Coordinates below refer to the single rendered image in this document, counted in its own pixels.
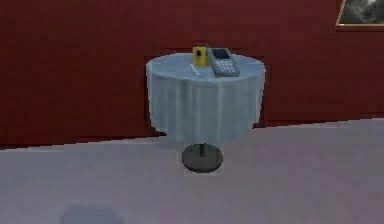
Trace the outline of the round table with pale cloth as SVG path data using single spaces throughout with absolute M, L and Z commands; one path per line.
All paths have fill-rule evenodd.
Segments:
M 145 65 L 151 126 L 185 147 L 184 167 L 210 173 L 223 163 L 220 146 L 249 134 L 260 121 L 266 66 L 234 55 L 238 77 L 216 77 L 212 68 L 195 66 L 190 53 L 156 57 Z

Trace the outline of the yellow box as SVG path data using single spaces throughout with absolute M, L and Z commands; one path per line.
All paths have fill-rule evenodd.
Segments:
M 192 48 L 192 63 L 195 66 L 208 66 L 209 58 L 207 55 L 207 48 L 202 46 L 196 46 Z

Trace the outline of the grey cell phone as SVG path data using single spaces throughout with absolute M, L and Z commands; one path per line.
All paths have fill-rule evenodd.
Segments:
M 239 68 L 228 48 L 206 46 L 210 66 L 216 77 L 238 77 Z

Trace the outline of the gold framed wall picture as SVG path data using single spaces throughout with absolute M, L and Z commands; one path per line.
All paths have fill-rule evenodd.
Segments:
M 384 0 L 340 0 L 335 26 L 384 26 Z

